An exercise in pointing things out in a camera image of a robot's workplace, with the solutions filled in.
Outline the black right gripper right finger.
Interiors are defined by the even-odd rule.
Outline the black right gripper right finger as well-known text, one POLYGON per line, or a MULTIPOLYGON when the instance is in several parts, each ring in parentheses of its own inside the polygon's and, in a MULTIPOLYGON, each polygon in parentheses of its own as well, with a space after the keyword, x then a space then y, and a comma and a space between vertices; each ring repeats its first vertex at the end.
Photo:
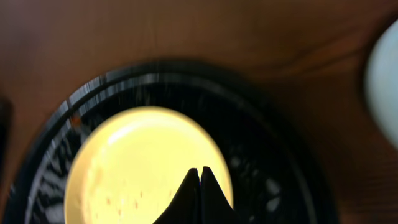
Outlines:
POLYGON ((209 167, 203 167, 200 194, 202 224, 240 224, 209 167))

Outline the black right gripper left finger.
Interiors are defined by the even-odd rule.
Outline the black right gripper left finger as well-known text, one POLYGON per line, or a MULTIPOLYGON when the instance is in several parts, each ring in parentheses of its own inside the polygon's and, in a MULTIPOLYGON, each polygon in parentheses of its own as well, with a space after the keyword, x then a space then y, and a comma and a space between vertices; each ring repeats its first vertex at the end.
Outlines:
POLYGON ((196 168, 188 170, 171 203, 154 224, 197 224, 199 176, 196 168))

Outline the mint green plate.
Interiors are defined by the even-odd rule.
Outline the mint green plate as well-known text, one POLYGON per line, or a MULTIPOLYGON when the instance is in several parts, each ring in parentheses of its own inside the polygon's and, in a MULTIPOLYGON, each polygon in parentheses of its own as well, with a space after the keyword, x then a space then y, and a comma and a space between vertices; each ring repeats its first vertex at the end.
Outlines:
POLYGON ((375 123, 397 147, 397 21, 384 31, 369 55, 364 91, 375 123))

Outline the pale yellow plate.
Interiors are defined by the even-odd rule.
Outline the pale yellow plate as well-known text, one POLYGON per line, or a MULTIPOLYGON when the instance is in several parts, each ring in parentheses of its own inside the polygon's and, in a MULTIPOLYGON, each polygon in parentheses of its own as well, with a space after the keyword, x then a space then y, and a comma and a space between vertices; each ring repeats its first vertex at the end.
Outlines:
POLYGON ((226 161, 211 136, 177 111, 143 106, 99 125, 79 148, 64 198, 67 224, 153 223, 191 168, 214 173, 234 203, 226 161))

